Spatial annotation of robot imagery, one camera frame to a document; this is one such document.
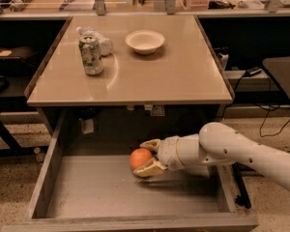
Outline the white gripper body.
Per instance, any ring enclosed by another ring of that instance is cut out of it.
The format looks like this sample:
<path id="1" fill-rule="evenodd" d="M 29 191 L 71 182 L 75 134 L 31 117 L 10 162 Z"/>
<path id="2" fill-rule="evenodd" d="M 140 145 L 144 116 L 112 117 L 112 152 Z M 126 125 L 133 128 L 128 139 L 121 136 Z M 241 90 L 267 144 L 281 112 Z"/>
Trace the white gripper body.
<path id="1" fill-rule="evenodd" d="M 179 136 L 172 136 L 163 139 L 159 143 L 158 159 L 160 163 L 170 171 L 184 168 L 177 154 Z"/>

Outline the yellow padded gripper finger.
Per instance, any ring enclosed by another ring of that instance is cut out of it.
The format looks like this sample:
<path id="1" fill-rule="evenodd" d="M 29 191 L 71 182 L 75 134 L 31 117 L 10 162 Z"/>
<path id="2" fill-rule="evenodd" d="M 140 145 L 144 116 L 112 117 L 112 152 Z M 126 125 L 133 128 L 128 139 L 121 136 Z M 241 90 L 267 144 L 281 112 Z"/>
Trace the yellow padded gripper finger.
<path id="1" fill-rule="evenodd" d="M 140 144 L 141 148 L 147 149 L 152 152 L 157 152 L 160 148 L 160 140 L 159 139 L 152 139 Z"/>
<path id="2" fill-rule="evenodd" d="M 140 178 L 147 178 L 161 175 L 166 170 L 166 167 L 159 160 L 151 158 L 141 166 L 133 170 L 133 174 Z"/>

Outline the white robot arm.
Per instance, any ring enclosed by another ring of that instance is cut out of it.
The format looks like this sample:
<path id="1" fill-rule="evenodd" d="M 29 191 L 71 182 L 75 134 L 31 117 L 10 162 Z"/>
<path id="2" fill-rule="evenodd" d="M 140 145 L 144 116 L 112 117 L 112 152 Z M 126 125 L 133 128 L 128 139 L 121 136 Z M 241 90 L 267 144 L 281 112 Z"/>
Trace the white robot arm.
<path id="1" fill-rule="evenodd" d="M 140 146 L 155 153 L 133 170 L 141 178 L 194 165 L 238 162 L 290 191 L 290 153 L 259 144 L 222 123 L 208 123 L 196 134 L 152 139 Z"/>

